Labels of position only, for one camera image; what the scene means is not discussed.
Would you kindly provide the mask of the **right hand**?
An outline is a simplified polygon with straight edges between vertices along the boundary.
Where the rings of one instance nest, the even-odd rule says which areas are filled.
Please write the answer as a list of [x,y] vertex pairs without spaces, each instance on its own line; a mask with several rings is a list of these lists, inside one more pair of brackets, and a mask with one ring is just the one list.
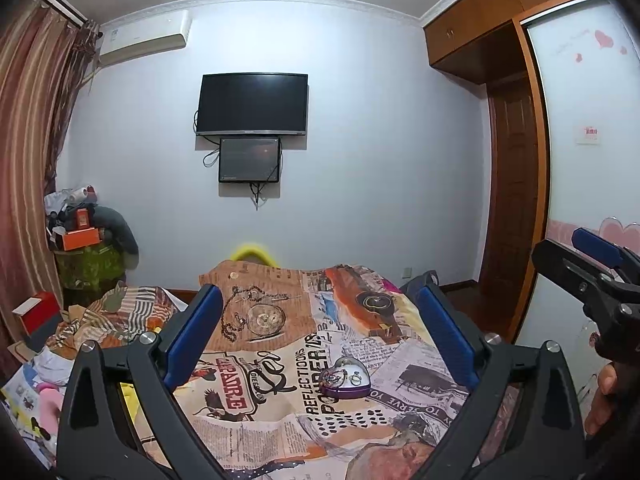
[[609,362],[597,377],[597,390],[584,421],[588,437],[594,436],[611,418],[620,399],[634,388],[639,380],[638,367]]

